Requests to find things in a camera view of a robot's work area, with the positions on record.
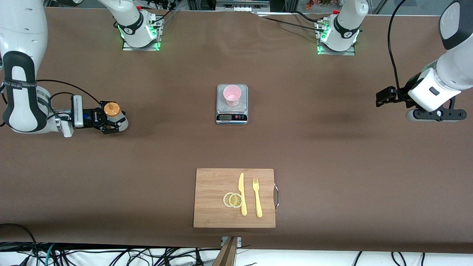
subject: digital kitchen scale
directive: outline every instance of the digital kitchen scale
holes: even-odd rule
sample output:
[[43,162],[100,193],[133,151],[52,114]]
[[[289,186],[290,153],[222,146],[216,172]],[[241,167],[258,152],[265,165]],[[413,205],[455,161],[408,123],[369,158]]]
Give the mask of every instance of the digital kitchen scale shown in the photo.
[[245,84],[233,84],[241,89],[240,101],[236,106],[229,106],[223,97],[223,90],[231,84],[220,84],[217,87],[217,124],[248,123],[248,87]]

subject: yellow plastic knife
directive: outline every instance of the yellow plastic knife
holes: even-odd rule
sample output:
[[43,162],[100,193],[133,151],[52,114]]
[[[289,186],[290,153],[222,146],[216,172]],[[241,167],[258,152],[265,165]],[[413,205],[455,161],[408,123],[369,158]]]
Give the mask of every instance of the yellow plastic knife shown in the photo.
[[243,186],[243,173],[240,175],[240,180],[238,181],[238,190],[241,194],[241,215],[246,216],[246,202],[245,202],[245,187]]

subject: cutting board handle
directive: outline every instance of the cutting board handle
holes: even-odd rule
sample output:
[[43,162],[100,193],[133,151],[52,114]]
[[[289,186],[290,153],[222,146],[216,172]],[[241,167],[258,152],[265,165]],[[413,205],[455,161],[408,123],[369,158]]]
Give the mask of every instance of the cutting board handle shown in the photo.
[[278,206],[279,206],[279,189],[278,187],[276,186],[276,183],[274,183],[274,189],[276,190],[276,195],[277,195],[277,203],[274,205],[274,211],[276,211],[278,209]]

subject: white floor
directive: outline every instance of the white floor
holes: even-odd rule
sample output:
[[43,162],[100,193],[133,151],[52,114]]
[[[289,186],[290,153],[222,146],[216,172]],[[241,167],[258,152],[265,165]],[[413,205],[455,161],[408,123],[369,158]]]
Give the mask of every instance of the white floor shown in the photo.
[[[182,254],[192,248],[182,248],[176,254]],[[140,249],[131,253],[137,254]],[[163,249],[153,249],[153,255],[163,254]],[[203,251],[203,261],[209,261],[217,257],[218,251]],[[118,253],[74,253],[68,258],[78,266],[107,266],[118,255]],[[352,266],[357,252],[344,251],[300,251],[300,250],[263,250],[263,249],[240,249],[236,257],[236,266],[247,266],[256,263],[255,266]],[[421,253],[403,253],[407,266],[420,266]],[[19,265],[27,255],[16,252],[0,252],[0,266]],[[147,256],[142,256],[150,263]],[[125,266],[129,259],[123,256],[116,266]],[[402,265],[398,255],[396,259]],[[172,266],[184,265],[186,262],[194,261],[190,257],[172,260]],[[27,266],[36,265],[35,260],[29,260]],[[141,259],[132,261],[131,266],[148,266]],[[424,261],[425,266],[471,266],[473,265],[473,254],[439,254],[427,253]],[[357,266],[396,266],[389,252],[363,252]]]

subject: wooden cutting board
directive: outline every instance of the wooden cutting board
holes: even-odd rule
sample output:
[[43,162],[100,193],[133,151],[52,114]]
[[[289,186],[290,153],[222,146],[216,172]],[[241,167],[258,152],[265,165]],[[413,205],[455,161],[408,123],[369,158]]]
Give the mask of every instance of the wooden cutting board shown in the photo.
[[[240,208],[227,207],[223,197],[228,192],[238,193],[240,174],[245,175],[247,216]],[[260,184],[260,201],[263,216],[256,216],[253,178]],[[236,168],[198,168],[195,180],[194,227],[205,228],[274,228],[274,170]]]

